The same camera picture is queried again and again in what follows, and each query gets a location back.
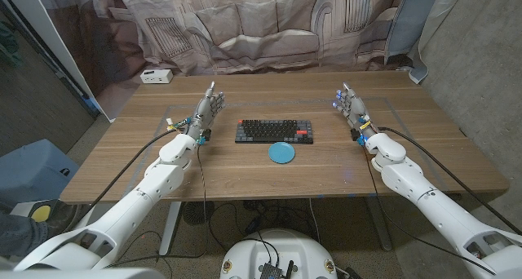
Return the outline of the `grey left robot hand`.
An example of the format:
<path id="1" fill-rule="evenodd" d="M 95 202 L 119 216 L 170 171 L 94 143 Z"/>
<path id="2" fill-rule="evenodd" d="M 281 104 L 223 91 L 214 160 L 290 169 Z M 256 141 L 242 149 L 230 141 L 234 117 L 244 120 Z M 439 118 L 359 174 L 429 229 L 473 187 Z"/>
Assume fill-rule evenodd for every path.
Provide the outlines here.
<path id="1" fill-rule="evenodd" d="M 185 134 L 198 140 L 204 130 L 210 129 L 217 114 L 225 105 L 223 92 L 215 94 L 215 82 L 212 82 L 194 109 L 192 120 Z"/>

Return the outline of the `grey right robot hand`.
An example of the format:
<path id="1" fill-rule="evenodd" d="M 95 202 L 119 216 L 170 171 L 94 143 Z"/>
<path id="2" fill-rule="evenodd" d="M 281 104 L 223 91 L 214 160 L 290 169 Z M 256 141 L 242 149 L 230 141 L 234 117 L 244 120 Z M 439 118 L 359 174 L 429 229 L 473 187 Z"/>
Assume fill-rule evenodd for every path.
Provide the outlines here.
<path id="1" fill-rule="evenodd" d="M 364 146 L 371 136 L 378 134 L 364 102 L 346 82 L 337 90 L 332 105 L 347 119 L 352 140 L 359 145 Z"/>

